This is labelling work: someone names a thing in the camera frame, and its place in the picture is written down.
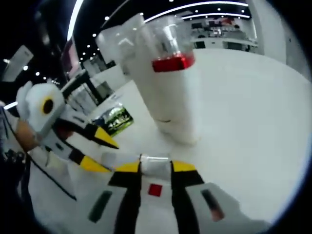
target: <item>yellow stripe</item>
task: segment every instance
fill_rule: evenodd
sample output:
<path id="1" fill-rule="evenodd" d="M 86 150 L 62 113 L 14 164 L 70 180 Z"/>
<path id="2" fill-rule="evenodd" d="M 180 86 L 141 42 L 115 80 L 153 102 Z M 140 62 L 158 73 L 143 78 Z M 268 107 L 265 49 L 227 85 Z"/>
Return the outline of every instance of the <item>yellow stripe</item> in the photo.
<path id="1" fill-rule="evenodd" d="M 139 161 L 125 163 L 116 168 L 116 172 L 138 172 Z"/>
<path id="2" fill-rule="evenodd" d="M 81 163 L 80 166 L 87 170 L 87 171 L 91 171 L 91 172 L 110 172 L 108 169 L 106 169 L 105 167 L 103 167 L 102 165 L 100 165 L 99 163 L 97 163 L 96 161 L 94 161 L 92 158 L 85 156 Z"/>
<path id="3" fill-rule="evenodd" d="M 102 129 L 101 127 L 97 128 L 96 134 L 95 136 L 96 138 L 103 140 L 107 143 L 110 143 L 111 145 L 114 145 L 115 147 L 119 148 L 118 144 L 111 138 L 110 135 L 108 135 L 108 133 Z"/>
<path id="4" fill-rule="evenodd" d="M 172 161 L 175 172 L 188 172 L 188 171 L 196 171 L 194 165 L 181 161 Z"/>

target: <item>ceiling light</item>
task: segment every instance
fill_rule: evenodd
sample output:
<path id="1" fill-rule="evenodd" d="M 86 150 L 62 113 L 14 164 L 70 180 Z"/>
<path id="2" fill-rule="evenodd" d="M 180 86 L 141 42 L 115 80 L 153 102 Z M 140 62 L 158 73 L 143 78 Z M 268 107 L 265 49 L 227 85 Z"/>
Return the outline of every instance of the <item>ceiling light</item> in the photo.
<path id="1" fill-rule="evenodd" d="M 189 7 L 193 7 L 193 6 L 201 6 L 201 5 L 209 5 L 209 4 L 230 4 L 230 5 L 238 5 L 238 6 L 248 6 L 248 4 L 246 3 L 241 3 L 241 2 L 236 2 L 236 1 L 205 1 L 205 2 L 198 2 L 198 3 L 192 3 L 192 4 L 187 4 L 187 5 L 184 5 L 184 6 L 180 6 L 180 7 L 176 7 L 176 8 L 173 8 L 171 10 L 168 10 L 168 11 L 164 11 L 162 13 L 159 13 L 153 17 L 150 17 L 149 19 L 145 20 L 144 22 L 147 23 L 151 20 L 154 20 L 158 17 L 161 17 L 163 15 L 166 15 L 168 13 L 171 13 L 173 11 L 178 11 L 178 10 L 181 10 L 181 9 L 184 9 L 184 8 L 189 8 Z"/>
<path id="2" fill-rule="evenodd" d="M 68 32 L 67 32 L 67 40 L 70 40 L 70 38 L 72 38 L 76 19 L 77 19 L 82 3 L 83 3 L 83 0 L 77 0 L 75 3 L 72 16 L 70 17 L 70 22 L 69 22 L 69 27 L 68 27 Z"/>
<path id="3" fill-rule="evenodd" d="M 208 14 L 199 14 L 199 15 L 193 15 L 193 16 L 185 16 L 182 17 L 182 19 L 186 20 L 189 18 L 194 18 L 194 17 L 204 17 L 204 16 L 234 16 L 234 17 L 242 17 L 242 18 L 250 18 L 250 16 L 246 16 L 246 15 L 241 15 L 241 14 L 232 14 L 232 13 L 208 13 Z"/>
<path id="4" fill-rule="evenodd" d="M 13 102 L 13 103 L 11 103 L 11 104 L 9 104 L 9 105 L 6 105 L 6 106 L 4 107 L 4 109 L 5 109 L 5 110 L 8 110 L 8 109 L 10 109 L 10 108 L 12 108 L 12 107 L 17 106 L 17 104 L 18 104 L 18 102 L 15 101 L 15 102 Z"/>

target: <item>ceiling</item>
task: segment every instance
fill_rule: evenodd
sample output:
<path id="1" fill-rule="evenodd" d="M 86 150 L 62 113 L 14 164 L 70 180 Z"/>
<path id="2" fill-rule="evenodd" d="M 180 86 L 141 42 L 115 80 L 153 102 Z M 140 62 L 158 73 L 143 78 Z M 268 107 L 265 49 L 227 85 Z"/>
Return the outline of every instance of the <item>ceiling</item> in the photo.
<path id="1" fill-rule="evenodd" d="M 203 0 L 129 0 L 120 10 L 116 12 L 106 25 L 105 17 L 111 14 L 124 2 L 124 0 L 104 1 L 104 0 L 84 0 L 76 24 L 74 27 L 74 38 L 78 51 L 78 56 L 83 59 L 89 59 L 93 54 L 99 54 L 95 44 L 93 34 L 98 34 L 101 30 L 115 25 L 123 24 L 127 19 L 143 13 L 144 18 L 148 19 L 164 11 L 181 7 L 191 3 L 203 2 Z M 49 48 L 43 45 L 38 31 L 38 22 L 35 18 L 40 12 L 48 25 L 49 34 L 54 40 L 56 47 L 62 51 L 67 41 L 67 31 L 75 6 L 76 0 L 28 0 L 20 1 L 19 7 L 16 7 L 15 1 L 6 1 L 5 9 L 8 14 L 2 15 L 3 31 L 5 32 L 4 43 L 0 48 L 0 59 L 10 59 L 17 49 L 26 45 L 34 54 L 34 58 L 29 63 L 29 69 L 22 72 L 18 81 L 21 85 L 31 80 L 34 83 L 45 82 L 44 77 L 59 78 L 62 77 L 59 56 L 51 55 Z M 245 6 L 230 4 L 209 4 L 188 7 L 170 14 L 179 14 L 189 11 L 192 14 L 206 13 L 236 13 L 250 16 L 250 11 Z M 7 15 L 14 16 L 14 20 L 6 19 Z"/>

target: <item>red square marking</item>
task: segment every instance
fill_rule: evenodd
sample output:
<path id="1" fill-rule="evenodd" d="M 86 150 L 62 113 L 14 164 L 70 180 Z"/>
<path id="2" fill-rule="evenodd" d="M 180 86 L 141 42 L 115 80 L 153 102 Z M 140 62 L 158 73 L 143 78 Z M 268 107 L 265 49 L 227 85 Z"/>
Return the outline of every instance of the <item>red square marking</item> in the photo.
<path id="1" fill-rule="evenodd" d="M 162 186 L 158 184 L 151 184 L 150 189 L 148 190 L 148 194 L 152 196 L 160 196 L 161 195 Z"/>

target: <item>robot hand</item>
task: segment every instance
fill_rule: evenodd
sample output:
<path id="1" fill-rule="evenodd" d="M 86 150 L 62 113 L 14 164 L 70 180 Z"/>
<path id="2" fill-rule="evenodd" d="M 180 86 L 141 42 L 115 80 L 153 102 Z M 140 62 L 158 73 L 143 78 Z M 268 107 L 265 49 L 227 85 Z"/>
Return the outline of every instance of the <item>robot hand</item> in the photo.
<path id="1" fill-rule="evenodd" d="M 20 118 L 30 125 L 40 145 L 63 159 L 72 160 L 91 171 L 111 170 L 85 156 L 61 137 L 60 129 L 77 132 L 88 140 L 118 149 L 116 142 L 102 129 L 89 123 L 87 116 L 65 103 L 62 92 L 53 84 L 32 85 L 29 81 L 17 93 Z"/>

